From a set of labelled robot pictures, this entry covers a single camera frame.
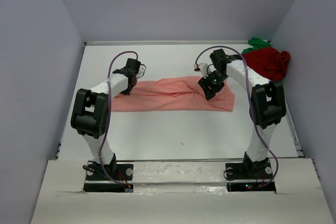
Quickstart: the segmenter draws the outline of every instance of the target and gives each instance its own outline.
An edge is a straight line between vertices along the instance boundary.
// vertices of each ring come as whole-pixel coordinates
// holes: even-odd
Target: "white table surface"
[[[159,80],[190,75],[197,55],[211,45],[136,45],[87,46],[83,56],[75,94],[90,89],[107,77],[112,58],[126,50],[135,50],[147,66],[141,80]],[[238,51],[248,45],[228,45]],[[210,63],[209,53],[199,60]],[[124,66],[132,54],[121,56],[113,69]],[[156,111],[114,112],[108,136],[118,160],[173,160],[242,158],[252,132],[246,91],[233,79],[227,81],[236,94],[233,112]],[[85,140],[70,126],[71,109],[62,138],[59,160],[91,159]],[[277,126],[271,149],[278,157],[297,157],[287,118]]]

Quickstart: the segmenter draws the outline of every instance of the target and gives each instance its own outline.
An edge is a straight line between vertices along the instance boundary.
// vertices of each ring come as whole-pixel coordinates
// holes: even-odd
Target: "black mounting bracket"
[[[272,171],[271,164],[268,158],[263,161],[252,162],[245,152],[244,160],[242,163],[226,163],[224,177],[228,181],[234,180],[250,180],[257,178],[261,179],[264,176],[265,179],[271,179],[273,177],[272,172],[267,173],[266,170]]]

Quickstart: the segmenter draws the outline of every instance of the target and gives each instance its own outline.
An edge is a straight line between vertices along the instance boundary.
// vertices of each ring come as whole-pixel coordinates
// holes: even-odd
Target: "red cloth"
[[[273,47],[257,49],[243,56],[250,68],[271,81],[280,81],[285,77],[290,60],[288,52],[279,53]]]

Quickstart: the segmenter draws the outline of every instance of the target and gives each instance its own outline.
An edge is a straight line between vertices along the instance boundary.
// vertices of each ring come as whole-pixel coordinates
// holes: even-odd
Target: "wire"
[[[138,54],[137,54],[136,52],[134,52],[134,51],[124,51],[124,52],[121,52],[120,54],[116,55],[116,56],[112,59],[112,61],[111,61],[111,63],[110,63],[109,72],[108,72],[108,74],[107,74],[107,79],[108,79],[108,81],[107,81],[107,86],[108,86],[108,90],[109,90],[109,92],[108,92],[108,97],[109,97],[109,111],[108,111],[108,115],[107,115],[107,123],[106,123],[105,135],[104,135],[103,141],[101,142],[101,146],[100,146],[100,148],[99,148],[99,152],[98,152],[99,162],[100,162],[100,165],[101,165],[101,168],[102,168],[103,172],[105,173],[105,176],[106,176],[109,180],[111,180],[111,181],[113,181],[114,183],[116,183],[116,184],[118,184],[118,185],[121,185],[121,186],[123,186],[122,183],[120,183],[120,182],[116,181],[115,179],[111,178],[111,176],[107,173],[107,171],[106,171],[106,169],[105,169],[105,167],[104,167],[103,160],[102,160],[102,158],[101,158],[101,151],[103,150],[103,146],[104,146],[104,143],[105,143],[105,141],[106,141],[107,135],[108,135],[108,133],[109,133],[109,127],[110,127],[111,108],[112,108],[112,94],[111,94],[111,83],[110,83],[109,79],[110,79],[110,76],[111,76],[112,65],[113,65],[114,61],[115,61],[119,56],[124,55],[124,54],[129,54],[129,53],[131,53],[131,54],[135,54],[135,55],[136,55],[136,58],[138,59],[139,56],[138,56]]]
[[[123,180],[125,181],[126,185],[128,186],[128,188],[131,188],[130,184],[128,184],[127,180],[125,179],[123,173],[119,170],[119,174],[121,175],[121,177],[123,178]]]
[[[257,127],[257,119],[256,119],[256,113],[255,113],[255,110],[253,108],[253,104],[252,104],[252,101],[251,101],[251,98],[250,98],[250,85],[249,85],[249,81],[248,81],[248,69],[247,69],[247,63],[246,63],[246,60],[244,58],[244,56],[238,52],[236,49],[232,48],[232,47],[227,47],[227,46],[212,46],[212,47],[208,47],[206,49],[204,49],[196,58],[195,60],[195,64],[197,64],[197,61],[198,59],[200,58],[200,56],[207,52],[208,50],[211,50],[211,49],[214,49],[214,48],[226,48],[226,49],[230,49],[232,50],[233,52],[235,52],[236,54],[238,54],[240,57],[241,57],[241,60],[243,61],[244,63],[244,67],[245,67],[245,78],[246,78],[246,92],[247,92],[247,100],[248,100],[248,104],[249,104],[249,108],[250,108],[250,114],[251,114],[251,117],[252,117],[252,121],[253,121],[253,125],[254,125],[254,129],[258,135],[258,138],[260,139],[260,141],[263,143],[264,147],[266,150],[268,150],[268,152],[273,156],[275,162],[276,162],[276,169],[275,169],[275,172],[273,174],[273,177],[268,181],[266,182],[264,185],[258,187],[258,189],[260,188],[263,188],[265,186],[268,186],[270,183],[273,182],[274,178],[276,177],[277,173],[278,173],[278,170],[279,170],[279,161],[278,161],[278,158],[275,156],[275,154],[273,153],[273,151],[271,151],[271,149],[269,148],[269,146],[266,144],[266,142],[263,140],[263,138],[261,137],[260,133],[259,133],[259,130],[258,130],[258,127]]]
[[[261,175],[263,176],[263,181],[262,181],[262,183],[258,186],[258,187],[261,187],[261,186],[263,186],[264,185],[264,183],[265,183],[265,176],[264,176],[264,174],[261,172]]]
[[[207,73],[207,74],[209,74],[209,67],[210,67],[210,66],[213,66],[213,64],[208,65],[208,67],[206,68],[206,73]]]
[[[122,183],[122,187],[125,189],[125,185],[124,185],[124,183],[122,182],[122,179],[121,179],[121,177],[120,177],[120,174],[119,173],[117,173],[118,174],[118,177],[119,177],[119,181]]]

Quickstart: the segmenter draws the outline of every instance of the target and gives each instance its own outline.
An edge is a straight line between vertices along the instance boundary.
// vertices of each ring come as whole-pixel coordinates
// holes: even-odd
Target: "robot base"
[[[262,161],[252,162],[246,152],[242,163],[226,163],[225,167],[224,177],[228,181],[270,180],[273,177],[271,164],[268,158],[265,158]]]
[[[90,192],[97,192],[97,193],[131,193],[133,192],[133,164],[131,163],[117,163],[117,170],[113,175],[110,175],[111,178],[114,180],[125,183],[124,181],[120,180],[118,176],[118,172],[120,171],[124,176],[127,183],[130,185],[131,188],[116,184],[112,182],[109,178],[107,178],[102,171],[100,164],[95,162],[88,163],[89,169],[95,170],[94,173],[87,171],[85,177],[85,184],[83,190],[90,193]]]

